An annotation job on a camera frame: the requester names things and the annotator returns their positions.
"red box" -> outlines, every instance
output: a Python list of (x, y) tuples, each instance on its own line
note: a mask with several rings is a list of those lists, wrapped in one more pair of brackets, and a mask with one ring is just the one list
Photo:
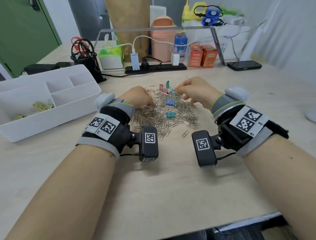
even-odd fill
[(200, 67), (202, 60), (202, 48), (198, 43), (190, 45), (191, 55), (189, 60), (189, 67)]
[(202, 45), (203, 56), (201, 61), (202, 67), (214, 67), (217, 58), (217, 49), (212, 45)]

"black phone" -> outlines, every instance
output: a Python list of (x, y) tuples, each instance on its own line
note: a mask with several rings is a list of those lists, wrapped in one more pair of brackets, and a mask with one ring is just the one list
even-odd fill
[(255, 61), (242, 61), (242, 62), (229, 62), (227, 63), (227, 67), (233, 69), (234, 71), (243, 71), (243, 70), (260, 69), (262, 65)]

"wooden desk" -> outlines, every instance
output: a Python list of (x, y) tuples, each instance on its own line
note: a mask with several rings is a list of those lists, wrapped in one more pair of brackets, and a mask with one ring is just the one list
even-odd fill
[[(234, 72), (227, 67), (110, 78), (100, 87), (117, 96), (129, 88), (179, 84), (199, 75), (219, 90), (240, 86), (249, 91), (248, 104), (290, 131), (290, 139), (316, 156), (316, 125), (302, 108), (316, 102), (316, 88), (286, 76), (274, 67)], [(200, 129), (215, 134), (209, 111), (198, 104)], [(0, 239), (9, 232), (35, 192), (73, 149), (90, 114), (17, 143), (0, 139)], [(230, 156), (215, 168), (198, 167), (192, 129), (180, 124), (159, 142), (159, 158), (139, 162), (125, 156), (117, 161), (95, 240), (154, 240), (276, 211), (241, 159)], [(125, 149), (125, 152), (136, 149)], [(223, 156), (228, 150), (218, 152)]]

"power strip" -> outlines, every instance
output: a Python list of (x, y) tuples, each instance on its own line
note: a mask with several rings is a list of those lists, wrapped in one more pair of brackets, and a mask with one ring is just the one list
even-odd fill
[(187, 67), (183, 63), (179, 63), (178, 66), (172, 66), (172, 64), (161, 64), (157, 66), (157, 64), (149, 65), (149, 69), (133, 70), (132, 66), (128, 66), (125, 68), (125, 74), (146, 74), (153, 72), (168, 72), (168, 71), (182, 71), (187, 70)]

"pink container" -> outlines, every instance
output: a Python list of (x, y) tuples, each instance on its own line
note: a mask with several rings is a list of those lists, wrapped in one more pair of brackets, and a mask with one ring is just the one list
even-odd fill
[[(168, 16), (161, 16), (156, 18), (151, 25), (152, 28), (167, 28), (174, 27), (173, 21)], [(150, 36), (157, 41), (171, 42), (174, 43), (176, 31), (151, 31)], [(171, 61), (171, 50), (172, 45), (169, 43), (160, 43), (154, 40), (151, 41), (152, 56), (163, 62)]]

